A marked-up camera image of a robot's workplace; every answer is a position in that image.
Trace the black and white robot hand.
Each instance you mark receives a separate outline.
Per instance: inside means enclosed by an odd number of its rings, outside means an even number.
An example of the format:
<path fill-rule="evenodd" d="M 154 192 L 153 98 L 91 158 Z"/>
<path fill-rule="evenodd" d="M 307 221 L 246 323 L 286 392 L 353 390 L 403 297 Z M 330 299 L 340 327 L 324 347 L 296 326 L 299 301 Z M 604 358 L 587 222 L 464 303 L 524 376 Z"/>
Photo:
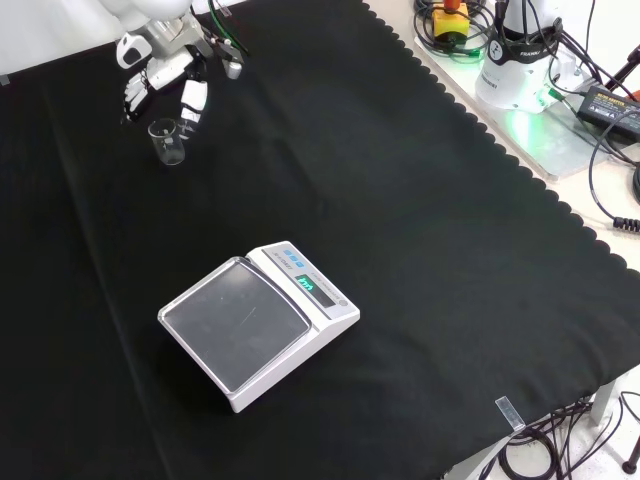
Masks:
<path fill-rule="evenodd" d="M 124 87 L 123 116 L 136 122 L 154 97 L 181 85 L 179 136 L 189 139 L 200 122 L 208 98 L 208 84 L 198 68 L 202 56 L 181 39 L 177 43 L 153 44 L 141 34 L 125 33 L 116 48 L 118 64 L 129 69 L 140 66 Z"/>

